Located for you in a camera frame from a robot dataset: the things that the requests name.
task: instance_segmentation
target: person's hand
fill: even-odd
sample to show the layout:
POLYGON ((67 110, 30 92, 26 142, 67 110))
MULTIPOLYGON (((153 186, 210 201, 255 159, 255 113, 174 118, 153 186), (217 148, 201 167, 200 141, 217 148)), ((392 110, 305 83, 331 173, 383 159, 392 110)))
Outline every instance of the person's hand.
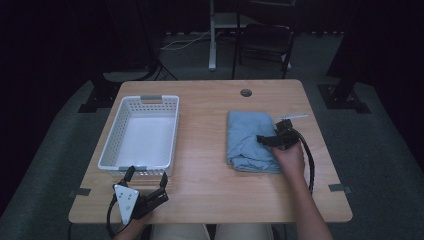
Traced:
POLYGON ((274 153, 284 174, 288 178, 302 177, 305 170, 305 160, 303 157, 302 145, 300 142, 291 146, 287 150, 280 150, 279 148, 273 147, 272 153, 274 153))

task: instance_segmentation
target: black tape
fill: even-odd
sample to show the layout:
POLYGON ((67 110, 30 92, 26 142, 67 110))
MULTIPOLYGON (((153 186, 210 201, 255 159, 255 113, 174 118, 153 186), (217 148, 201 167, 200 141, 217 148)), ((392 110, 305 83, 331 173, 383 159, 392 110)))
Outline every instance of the black tape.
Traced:
POLYGON ((71 190, 68 194, 69 198, 75 198, 77 195, 88 196, 90 195, 91 189, 89 188, 78 188, 75 190, 71 190))
POLYGON ((341 183, 331 184, 331 185, 328 185, 328 187, 330 188, 330 191, 332 191, 332 192, 344 191, 345 194, 352 193, 352 189, 349 186, 345 187, 341 183))

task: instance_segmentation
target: basket handle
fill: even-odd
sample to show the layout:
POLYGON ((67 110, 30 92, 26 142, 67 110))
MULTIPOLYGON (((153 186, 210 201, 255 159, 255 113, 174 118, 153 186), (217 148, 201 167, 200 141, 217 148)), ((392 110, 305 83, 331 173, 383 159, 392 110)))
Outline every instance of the basket handle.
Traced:
POLYGON ((161 104, 162 95, 142 95, 140 100, 143 104, 161 104))

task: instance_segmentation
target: black cable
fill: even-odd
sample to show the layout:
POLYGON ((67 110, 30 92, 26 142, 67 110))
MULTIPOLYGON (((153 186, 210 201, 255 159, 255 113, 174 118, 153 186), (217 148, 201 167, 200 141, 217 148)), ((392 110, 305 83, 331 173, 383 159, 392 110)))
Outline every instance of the black cable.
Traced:
POLYGON ((110 215, 111 215, 111 213, 112 213, 112 209, 113 209, 113 205, 115 205, 115 203, 117 202, 117 199, 116 199, 116 194, 113 194, 113 197, 112 197, 112 201, 110 201, 110 204, 109 204, 109 208, 107 209, 107 215, 106 215, 106 230, 107 230, 107 232, 109 233, 109 236, 113 239, 116 235, 118 235, 118 234, 120 234, 122 231, 124 231, 127 227, 128 227, 128 225, 130 225, 130 223, 131 223, 131 221, 132 221, 132 219, 130 219, 130 221, 128 222, 128 224, 127 225, 125 225, 125 227, 123 227, 121 230, 119 230, 118 232, 113 232, 113 229, 112 229, 112 225, 111 225, 111 223, 110 223, 110 215))
POLYGON ((296 135, 299 137, 300 141, 303 144, 303 147, 305 148, 306 155, 308 155, 308 162, 309 162, 309 191, 311 194, 314 191, 314 179, 315 179, 315 163, 314 159, 312 157, 311 150, 309 149, 308 144, 306 143, 305 138, 298 132, 296 129, 293 129, 293 132, 296 133, 296 135))

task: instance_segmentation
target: human leg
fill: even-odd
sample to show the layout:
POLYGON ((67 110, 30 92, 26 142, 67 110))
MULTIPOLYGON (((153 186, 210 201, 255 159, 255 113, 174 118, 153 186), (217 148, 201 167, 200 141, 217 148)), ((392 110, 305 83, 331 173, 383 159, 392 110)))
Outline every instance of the human leg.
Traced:
POLYGON ((151 240, 210 240, 204 224, 155 224, 151 240))
POLYGON ((215 240, 273 240, 271 224, 235 223, 218 224, 215 240))

